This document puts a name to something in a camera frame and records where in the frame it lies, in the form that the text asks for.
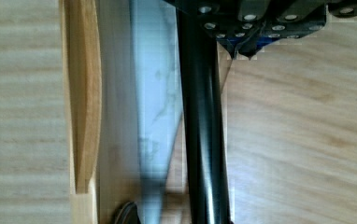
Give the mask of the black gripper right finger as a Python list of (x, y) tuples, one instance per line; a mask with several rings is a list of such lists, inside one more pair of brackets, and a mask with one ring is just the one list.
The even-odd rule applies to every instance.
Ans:
[(239, 0), (238, 17), (247, 37), (238, 52), (248, 58), (282, 38), (302, 38), (323, 28), (327, 13), (357, 17), (357, 0)]

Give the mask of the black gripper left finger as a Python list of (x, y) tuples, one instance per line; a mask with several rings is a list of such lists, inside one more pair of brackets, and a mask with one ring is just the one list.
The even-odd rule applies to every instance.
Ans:
[(259, 50), (263, 32), (263, 0), (165, 0), (196, 21), (230, 54), (248, 58)]

